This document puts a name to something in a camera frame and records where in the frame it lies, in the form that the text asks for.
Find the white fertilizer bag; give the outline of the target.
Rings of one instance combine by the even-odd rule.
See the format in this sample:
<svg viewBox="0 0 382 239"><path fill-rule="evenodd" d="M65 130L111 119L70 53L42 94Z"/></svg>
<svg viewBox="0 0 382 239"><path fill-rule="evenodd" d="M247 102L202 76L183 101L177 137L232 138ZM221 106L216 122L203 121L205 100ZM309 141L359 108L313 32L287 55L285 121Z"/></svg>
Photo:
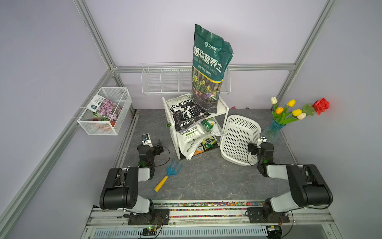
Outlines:
<svg viewBox="0 0 382 239"><path fill-rule="evenodd" d="M180 151L187 160L190 160L193 157L197 147L202 143L203 139L207 138L209 135L210 132L200 124L176 133Z"/></svg>

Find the white green small bag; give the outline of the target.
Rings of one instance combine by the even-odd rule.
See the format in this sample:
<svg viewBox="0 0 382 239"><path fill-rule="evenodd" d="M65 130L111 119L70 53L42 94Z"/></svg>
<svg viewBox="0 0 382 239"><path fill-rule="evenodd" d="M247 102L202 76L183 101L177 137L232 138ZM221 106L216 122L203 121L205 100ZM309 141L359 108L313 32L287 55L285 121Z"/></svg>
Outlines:
<svg viewBox="0 0 382 239"><path fill-rule="evenodd" d="M215 118L208 118L201 122L204 129L213 136L222 136L223 131Z"/></svg>

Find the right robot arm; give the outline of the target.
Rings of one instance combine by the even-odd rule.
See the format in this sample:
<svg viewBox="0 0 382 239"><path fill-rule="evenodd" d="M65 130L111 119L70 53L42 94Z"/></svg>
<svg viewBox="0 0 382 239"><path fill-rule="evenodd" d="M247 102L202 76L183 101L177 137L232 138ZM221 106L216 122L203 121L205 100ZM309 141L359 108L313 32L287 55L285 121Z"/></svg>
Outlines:
<svg viewBox="0 0 382 239"><path fill-rule="evenodd" d="M333 194L314 164L275 164L274 145L269 142L248 143L248 155L256 156L254 164L260 174L267 178L286 180L289 191L268 198L263 214L284 213L300 208L323 210L333 202Z"/></svg>

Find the black rose soil bag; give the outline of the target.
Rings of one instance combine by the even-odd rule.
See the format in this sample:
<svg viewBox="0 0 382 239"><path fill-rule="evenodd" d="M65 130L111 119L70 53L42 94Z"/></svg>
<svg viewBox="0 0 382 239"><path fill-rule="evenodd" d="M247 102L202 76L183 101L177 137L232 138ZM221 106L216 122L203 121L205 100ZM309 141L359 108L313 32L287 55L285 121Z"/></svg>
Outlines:
<svg viewBox="0 0 382 239"><path fill-rule="evenodd" d="M185 131L210 116L193 100L192 94L167 100L166 104L172 113L177 132Z"/></svg>

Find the tall green soil bag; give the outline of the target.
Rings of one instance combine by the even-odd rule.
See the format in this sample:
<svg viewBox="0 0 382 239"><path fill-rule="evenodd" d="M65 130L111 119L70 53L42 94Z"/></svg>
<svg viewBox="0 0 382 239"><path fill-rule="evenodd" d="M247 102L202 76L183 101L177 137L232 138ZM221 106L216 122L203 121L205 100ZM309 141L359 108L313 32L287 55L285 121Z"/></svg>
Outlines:
<svg viewBox="0 0 382 239"><path fill-rule="evenodd" d="M233 56L229 42L195 25L192 94L193 100L203 111L217 113L221 85Z"/></svg>

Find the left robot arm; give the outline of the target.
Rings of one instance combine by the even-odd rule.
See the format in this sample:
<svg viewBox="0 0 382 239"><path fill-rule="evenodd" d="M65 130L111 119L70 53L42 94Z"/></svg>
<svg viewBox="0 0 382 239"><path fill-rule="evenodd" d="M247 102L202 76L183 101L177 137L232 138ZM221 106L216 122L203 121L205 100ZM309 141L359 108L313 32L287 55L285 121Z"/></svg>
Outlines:
<svg viewBox="0 0 382 239"><path fill-rule="evenodd" d="M154 206L150 199L138 194L138 183L153 179L155 156L164 151L162 142L156 144L143 141L138 147L137 166L112 168L106 177L99 206L104 210L126 209L132 214L153 215Z"/></svg>

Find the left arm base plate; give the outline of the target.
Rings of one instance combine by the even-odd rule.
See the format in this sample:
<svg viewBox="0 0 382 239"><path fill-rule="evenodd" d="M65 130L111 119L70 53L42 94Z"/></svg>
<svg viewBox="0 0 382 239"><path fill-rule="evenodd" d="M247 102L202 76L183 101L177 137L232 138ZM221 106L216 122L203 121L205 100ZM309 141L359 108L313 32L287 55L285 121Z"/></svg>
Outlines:
<svg viewBox="0 0 382 239"><path fill-rule="evenodd" d="M144 226L144 225L167 225L170 219L169 209L154 209L147 214L124 214L124 218L128 219L130 226Z"/></svg>

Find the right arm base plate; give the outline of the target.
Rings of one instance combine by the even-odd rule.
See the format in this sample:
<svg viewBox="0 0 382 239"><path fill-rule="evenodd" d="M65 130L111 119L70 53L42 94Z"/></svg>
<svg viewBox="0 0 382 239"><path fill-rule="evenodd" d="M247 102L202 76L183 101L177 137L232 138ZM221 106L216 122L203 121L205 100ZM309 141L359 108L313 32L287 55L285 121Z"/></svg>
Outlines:
<svg viewBox="0 0 382 239"><path fill-rule="evenodd" d="M264 208L252 207L248 208L245 216L249 218L251 224L271 223L281 225L289 223L290 219L286 212L266 212Z"/></svg>

